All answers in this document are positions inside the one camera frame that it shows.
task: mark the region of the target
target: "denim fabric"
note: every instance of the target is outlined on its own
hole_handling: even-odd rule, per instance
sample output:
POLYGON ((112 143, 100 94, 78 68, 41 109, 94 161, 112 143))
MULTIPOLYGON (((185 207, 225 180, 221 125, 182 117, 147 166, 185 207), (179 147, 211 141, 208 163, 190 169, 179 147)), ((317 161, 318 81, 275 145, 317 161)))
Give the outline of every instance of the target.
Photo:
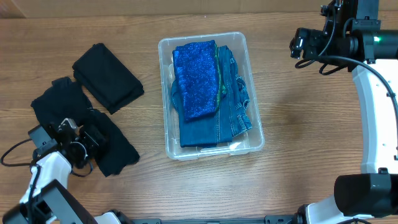
POLYGON ((229 121, 232 135, 237 136, 252 128, 246 109, 250 102, 246 84, 238 75, 238 64, 227 46, 219 51, 221 74, 226 87, 226 99, 229 102, 229 121))
POLYGON ((185 121, 178 83, 175 80, 172 84, 172 102, 178 113, 181 147, 215 147, 217 143, 231 142, 234 136, 252 128, 246 115, 250 102, 246 84, 238 75, 238 65, 227 46, 220 47, 219 58, 224 90, 215 114, 185 121))

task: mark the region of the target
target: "glittery blue fabric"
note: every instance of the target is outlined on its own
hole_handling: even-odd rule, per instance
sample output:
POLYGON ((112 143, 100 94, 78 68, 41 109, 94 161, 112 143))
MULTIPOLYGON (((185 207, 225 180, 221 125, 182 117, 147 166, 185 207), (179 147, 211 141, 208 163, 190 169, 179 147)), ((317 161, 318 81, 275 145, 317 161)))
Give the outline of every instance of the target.
POLYGON ((194 42, 177 47, 173 51, 173 61, 185 121, 214 114, 221 94, 216 42, 194 42))

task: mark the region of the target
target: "black garment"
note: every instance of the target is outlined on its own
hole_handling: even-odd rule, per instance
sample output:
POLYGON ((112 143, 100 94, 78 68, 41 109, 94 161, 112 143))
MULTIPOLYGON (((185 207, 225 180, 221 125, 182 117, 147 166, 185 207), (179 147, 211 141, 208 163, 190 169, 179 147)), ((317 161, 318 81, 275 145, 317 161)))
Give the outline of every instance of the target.
POLYGON ((138 152, 106 114, 98 110, 91 110, 87 119, 84 120, 84 124, 95 125, 108 140, 105 147, 108 150, 95 157, 95 161, 105 177, 118 175, 125 166, 138 162, 138 152))
POLYGON ((141 82, 102 43, 95 44, 72 68, 73 76, 111 114, 144 94, 141 82))
POLYGON ((65 118, 72 118, 81 126, 89 112, 87 108, 92 107, 81 85, 72 82, 69 77, 54 80, 52 86, 30 106, 43 126, 50 123, 58 126, 65 118))

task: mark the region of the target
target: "black cable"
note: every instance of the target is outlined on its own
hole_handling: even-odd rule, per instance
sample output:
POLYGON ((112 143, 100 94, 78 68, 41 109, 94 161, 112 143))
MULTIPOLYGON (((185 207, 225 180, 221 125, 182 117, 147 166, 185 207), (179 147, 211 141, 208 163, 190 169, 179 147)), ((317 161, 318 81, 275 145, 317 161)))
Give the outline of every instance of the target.
POLYGON ((344 68, 346 68, 346 67, 348 67, 348 65, 346 64, 346 65, 342 65, 342 66, 339 66, 339 67, 337 67, 337 68, 334 68, 334 69, 332 69, 332 70, 330 70, 329 72, 323 72, 323 70, 326 68, 326 66, 328 66, 329 64, 327 64, 327 63, 324 63, 323 65, 322 65, 322 67, 321 68, 319 68, 319 74, 321 74, 321 75, 331 75, 331 74, 333 74, 333 73, 335 73, 335 72, 337 72, 337 71, 340 71, 341 69, 344 69, 344 68))
POLYGON ((29 198, 28 198, 28 203, 27 203, 27 216, 29 219, 29 224, 33 224, 34 223, 34 216, 33 216, 33 193, 36 189, 36 184, 37 181, 39 179, 39 175, 40 175, 40 170, 41 170, 41 166, 36 164, 36 168, 37 168, 37 172, 36 172, 36 176, 35 179, 33 180, 32 185, 30 186, 30 191, 29 191, 29 198))
MULTIPOLYGON (((331 41, 332 41, 332 39, 333 39, 333 37, 335 35, 335 31, 336 31, 336 9, 335 9, 334 6, 332 6, 331 9, 332 9, 332 12, 333 12, 333 29, 331 31, 331 35, 330 35, 330 39, 329 39, 328 43, 326 44, 325 48, 318 54, 318 56, 321 56, 321 55, 323 55, 323 53, 326 52, 326 50, 328 49, 328 47, 331 44, 331 41)), ((294 65, 294 67, 295 68, 305 68, 305 67, 311 65, 312 63, 314 63, 315 61, 316 60, 301 60, 301 61, 297 62, 294 65)))
POLYGON ((355 222, 355 223, 363 223, 363 224, 372 224, 372 223, 370 223, 370 222, 368 222, 366 220, 360 219, 360 218, 353 218, 353 219, 350 219, 350 220, 339 222, 338 224, 349 224, 349 223, 353 223, 353 222, 355 222))
POLYGON ((77 174, 77 173, 75 173, 75 171, 71 171, 71 174, 72 175, 75 175, 75 176, 77 176, 77 177, 87 177, 88 175, 90 175, 91 174, 91 172, 94 170, 94 166, 93 166, 93 164, 91 163, 91 161, 88 161, 88 163, 89 163, 89 165, 90 165, 90 172, 88 173, 88 174, 77 174))
POLYGON ((18 146, 20 146, 21 144, 24 144, 25 142, 28 142, 28 141, 31 141, 31 139, 23 140, 23 141, 21 141, 20 143, 17 143, 15 146, 12 146, 10 149, 8 149, 8 151, 5 152, 5 153, 2 155, 2 157, 0 158, 0 163, 1 163, 3 166, 6 166, 6 167, 30 166, 30 163, 6 164, 6 163, 4 162, 4 158, 5 158, 12 150, 14 150, 16 147, 18 147, 18 146))
POLYGON ((343 37, 346 38, 346 33, 347 33, 347 27, 349 22, 353 21, 355 18, 349 18, 347 21, 344 23, 344 28, 343 28, 343 37))
POLYGON ((396 99, 396 94, 392 91, 392 88, 391 88, 390 84, 388 84, 388 82, 383 78, 382 75, 380 75, 379 72, 377 72, 374 68, 370 67, 369 65, 367 65, 367 64, 365 64, 363 62, 359 62, 359 61, 351 59, 351 58, 340 57, 340 56, 321 56, 321 57, 319 57, 319 59, 323 59, 323 60, 341 60, 341 61, 344 61, 344 62, 347 62, 347 63, 353 63, 355 65, 359 65, 359 66, 362 66, 362 67, 368 69, 375 76, 377 76, 378 79, 386 87, 387 92, 389 94, 389 97, 391 98, 392 105, 394 106, 395 116, 396 116, 396 126, 397 126, 397 129, 398 129, 398 103, 397 103, 397 99, 396 99))

